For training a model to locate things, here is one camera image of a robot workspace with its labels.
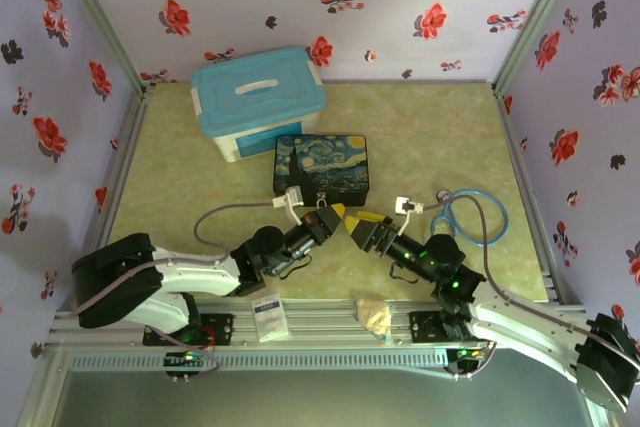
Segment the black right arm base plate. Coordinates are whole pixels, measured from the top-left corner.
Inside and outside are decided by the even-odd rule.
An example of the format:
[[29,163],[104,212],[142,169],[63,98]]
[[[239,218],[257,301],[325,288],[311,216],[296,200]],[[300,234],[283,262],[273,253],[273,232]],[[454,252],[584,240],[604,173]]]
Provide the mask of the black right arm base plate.
[[445,311],[412,311],[408,318],[413,343],[460,342],[472,338],[463,320]]

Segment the aluminium side rail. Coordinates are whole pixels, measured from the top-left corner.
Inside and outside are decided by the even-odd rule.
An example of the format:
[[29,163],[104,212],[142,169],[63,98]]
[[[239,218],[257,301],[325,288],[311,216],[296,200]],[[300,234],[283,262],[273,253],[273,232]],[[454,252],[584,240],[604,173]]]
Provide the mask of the aluminium side rail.
[[511,126],[509,114],[506,111],[504,97],[500,91],[496,91],[494,96],[499,110],[499,119],[503,128],[506,147],[514,170],[549,303],[560,306],[569,305],[571,297],[566,290],[564,281],[556,271],[556,262],[552,252],[552,246],[549,243],[539,206],[535,199],[533,186],[525,167],[520,144]]
[[106,200],[86,243],[89,253],[104,247],[109,240],[152,95],[152,90],[146,91],[129,107],[129,116],[123,124],[122,139],[108,177]]

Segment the long aluminium table edge rail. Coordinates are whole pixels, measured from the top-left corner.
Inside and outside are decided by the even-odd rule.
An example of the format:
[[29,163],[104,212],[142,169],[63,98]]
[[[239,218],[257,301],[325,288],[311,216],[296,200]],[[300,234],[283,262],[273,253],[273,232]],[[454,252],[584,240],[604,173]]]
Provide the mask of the long aluminium table edge rail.
[[[200,314],[229,313],[235,316],[231,348],[248,349],[355,349],[382,346],[408,346],[412,343],[408,314],[412,311],[437,311],[433,303],[392,302],[391,341],[376,339],[355,320],[353,300],[285,300],[283,302],[290,336],[260,343],[247,298],[205,298],[198,306]],[[55,315],[44,345],[49,348],[108,350],[141,348],[146,327],[119,321],[107,327],[84,329],[77,318],[66,311]]]

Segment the white paper packet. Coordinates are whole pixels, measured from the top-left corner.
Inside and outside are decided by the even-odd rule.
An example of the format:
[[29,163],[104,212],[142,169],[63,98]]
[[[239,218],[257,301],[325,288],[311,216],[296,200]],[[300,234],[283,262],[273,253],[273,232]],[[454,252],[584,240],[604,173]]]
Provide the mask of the white paper packet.
[[276,341],[290,336],[290,329],[279,294],[273,293],[250,302],[260,343]]

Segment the starry night tin box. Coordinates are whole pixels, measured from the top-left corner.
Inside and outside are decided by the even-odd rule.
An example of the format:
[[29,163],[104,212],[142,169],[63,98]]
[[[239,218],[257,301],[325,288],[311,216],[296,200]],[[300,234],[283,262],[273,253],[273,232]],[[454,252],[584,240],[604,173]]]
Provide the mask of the starry night tin box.
[[275,145],[273,190],[277,196],[299,186],[304,204],[362,207],[370,190],[367,141],[363,135],[281,135]]

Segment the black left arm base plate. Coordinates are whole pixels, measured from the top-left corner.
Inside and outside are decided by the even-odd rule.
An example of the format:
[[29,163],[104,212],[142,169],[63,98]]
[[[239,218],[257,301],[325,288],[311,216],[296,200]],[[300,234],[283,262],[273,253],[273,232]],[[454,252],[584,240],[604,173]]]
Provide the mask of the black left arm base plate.
[[[228,346],[231,342],[234,329],[235,316],[229,313],[201,314],[201,325],[196,330],[191,330],[191,337],[183,333],[174,335],[180,342],[199,348]],[[149,328],[145,329],[142,337],[144,346],[171,346],[172,342],[162,338]]]

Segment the aluminium frame post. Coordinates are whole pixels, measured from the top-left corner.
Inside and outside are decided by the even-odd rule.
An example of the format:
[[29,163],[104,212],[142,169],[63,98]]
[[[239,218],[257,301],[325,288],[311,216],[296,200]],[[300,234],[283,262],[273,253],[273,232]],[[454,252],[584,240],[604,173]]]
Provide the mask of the aluminium frame post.
[[524,61],[528,49],[550,15],[555,2],[556,0],[534,0],[520,33],[516,36],[492,83],[492,91],[496,97],[500,97],[506,91]]
[[95,26],[99,30],[107,46],[111,50],[119,63],[120,68],[125,73],[129,83],[139,98],[143,98],[146,88],[139,79],[135,71],[133,62],[128,55],[124,44],[121,42],[112,22],[110,21],[106,10],[100,0],[80,0],[87,14],[93,20]]

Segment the blue lid plastic storage box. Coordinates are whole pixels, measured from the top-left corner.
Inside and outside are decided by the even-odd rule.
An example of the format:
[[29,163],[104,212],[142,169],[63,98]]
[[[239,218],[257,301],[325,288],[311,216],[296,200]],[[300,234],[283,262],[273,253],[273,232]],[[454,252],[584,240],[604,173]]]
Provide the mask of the blue lid plastic storage box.
[[327,105],[315,64],[301,47],[288,47],[201,68],[191,96],[203,134],[227,162],[275,147],[280,135],[315,131]]

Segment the crumpled clear plastic bag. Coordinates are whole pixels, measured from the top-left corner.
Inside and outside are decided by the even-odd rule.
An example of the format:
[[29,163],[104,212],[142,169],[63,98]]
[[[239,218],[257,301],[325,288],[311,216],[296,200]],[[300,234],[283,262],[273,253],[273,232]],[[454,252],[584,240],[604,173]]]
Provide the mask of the crumpled clear plastic bag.
[[355,301],[355,320],[381,342],[391,341],[392,307],[385,300],[359,297]]

